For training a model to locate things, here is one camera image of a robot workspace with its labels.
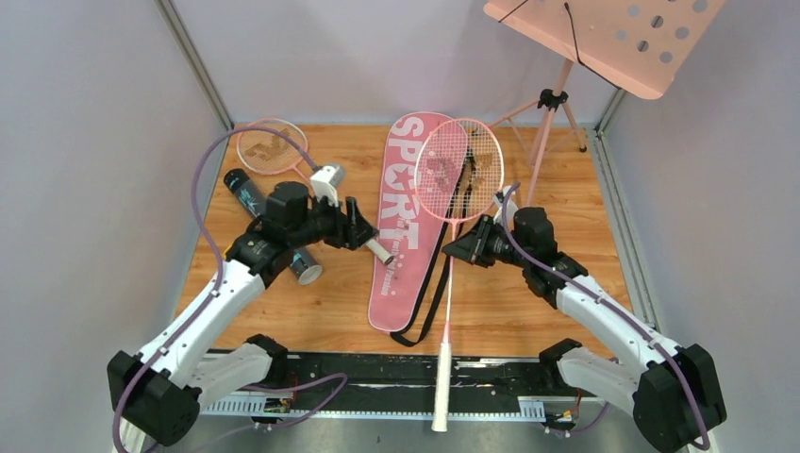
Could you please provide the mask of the black shuttlecock tube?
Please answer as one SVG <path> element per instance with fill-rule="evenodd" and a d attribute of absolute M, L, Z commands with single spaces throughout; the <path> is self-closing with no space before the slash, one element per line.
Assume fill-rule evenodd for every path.
<path fill-rule="evenodd" d="M 257 219 L 259 227 L 266 229 L 269 234 L 281 237 L 276 226 L 266 217 L 268 208 L 266 195 L 242 168 L 229 170 L 224 176 L 224 184 L 244 210 L 253 219 Z M 323 266 L 304 246 L 298 246 L 293 250 L 290 268 L 301 286 L 311 284 L 323 272 Z"/>

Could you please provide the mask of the pink racket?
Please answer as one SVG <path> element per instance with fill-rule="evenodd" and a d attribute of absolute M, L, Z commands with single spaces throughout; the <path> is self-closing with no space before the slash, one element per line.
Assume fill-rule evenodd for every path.
<path fill-rule="evenodd" d="M 425 212 L 450 227 L 455 242 L 465 225 L 492 205 L 505 177 L 503 154 L 487 125 L 472 118 L 446 121 L 429 134 L 415 164 L 414 189 Z M 445 318 L 437 361 L 431 429 L 448 430 L 452 378 L 451 311 L 455 259 L 447 258 Z"/>
<path fill-rule="evenodd" d="M 252 172 L 262 176 L 294 172 L 301 177 L 299 181 L 277 183 L 273 191 L 266 194 L 266 217 L 281 237 L 269 234 L 257 225 L 257 220 L 255 230 L 290 249 L 324 243 L 331 223 L 325 218 L 325 204 L 315 199 L 309 181 L 323 165 L 311 157 L 308 138 L 299 126 L 277 118 L 255 121 L 238 134 L 235 143 L 241 163 Z M 389 264 L 394 261 L 392 253 L 379 244 L 376 236 L 358 243 L 360 248 L 369 249 L 379 262 Z"/>

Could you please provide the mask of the pink racket bag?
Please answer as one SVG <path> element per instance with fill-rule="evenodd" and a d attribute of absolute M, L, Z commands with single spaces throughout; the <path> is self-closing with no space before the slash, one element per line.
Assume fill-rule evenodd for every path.
<path fill-rule="evenodd" d="M 388 264 L 376 259 L 367 318 L 376 330 L 411 348 L 424 340 L 436 316 L 446 286 L 446 264 L 416 338 L 413 327 L 435 275 L 447 224 L 421 208 L 414 189 L 417 156 L 430 132 L 451 119 L 431 111 L 406 114 L 387 136 L 379 171 L 377 241 L 392 255 Z"/>

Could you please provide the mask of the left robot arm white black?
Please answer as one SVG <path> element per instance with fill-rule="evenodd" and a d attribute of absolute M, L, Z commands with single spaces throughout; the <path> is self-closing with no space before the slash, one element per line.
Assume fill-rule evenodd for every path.
<path fill-rule="evenodd" d="M 202 409 L 228 394 L 256 383 L 281 388 L 289 377 L 287 351 L 264 335 L 221 359 L 202 359 L 231 321 L 290 267 L 296 249 L 323 242 L 358 250 L 377 233 L 352 196 L 340 202 L 310 196 L 299 182 L 277 184 L 264 212 L 216 256 L 216 273 L 191 304 L 136 354 L 118 351 L 108 362 L 117 450 L 125 451 L 122 420 L 170 446 L 186 436 Z"/>

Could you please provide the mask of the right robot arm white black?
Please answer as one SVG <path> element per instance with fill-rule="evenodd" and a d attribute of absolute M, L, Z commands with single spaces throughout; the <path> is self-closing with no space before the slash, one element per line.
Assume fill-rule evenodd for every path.
<path fill-rule="evenodd" d="M 586 390 L 632 417 L 660 452 L 676 452 L 727 418 L 713 358 L 699 344 L 661 335 L 610 297 L 588 270 L 558 248 L 542 208 L 522 208 L 511 230 L 483 215 L 446 245 L 445 255 L 488 268 L 501 261 L 522 270 L 528 289 L 587 328 L 615 360 L 565 339 L 543 350 L 541 386 L 551 394 Z"/>

